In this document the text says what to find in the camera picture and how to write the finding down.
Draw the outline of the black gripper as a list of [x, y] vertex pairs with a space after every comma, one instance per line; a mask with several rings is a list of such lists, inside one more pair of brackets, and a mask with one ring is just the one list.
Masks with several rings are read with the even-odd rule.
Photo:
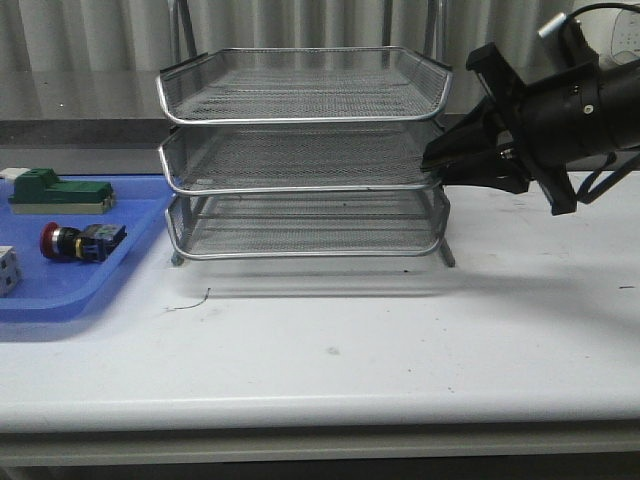
[[436, 168], [443, 185], [526, 193], [521, 166], [496, 152], [500, 117], [518, 158], [542, 188], [551, 213], [573, 213], [577, 193], [566, 165], [600, 153], [599, 69], [587, 62], [525, 84], [495, 44], [472, 51], [466, 68], [481, 79], [483, 98], [462, 120], [429, 142], [422, 168]]

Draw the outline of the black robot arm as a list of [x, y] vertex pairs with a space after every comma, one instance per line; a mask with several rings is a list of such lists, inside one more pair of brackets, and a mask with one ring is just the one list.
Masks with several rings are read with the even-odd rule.
[[603, 71], [588, 61], [527, 84], [489, 43], [469, 54], [466, 67], [486, 95], [427, 145], [421, 164], [443, 184], [521, 194], [537, 182], [558, 216], [593, 202], [638, 166], [632, 157], [602, 182], [595, 169], [579, 188], [567, 169], [597, 155], [612, 165], [617, 152], [638, 147], [638, 62]]

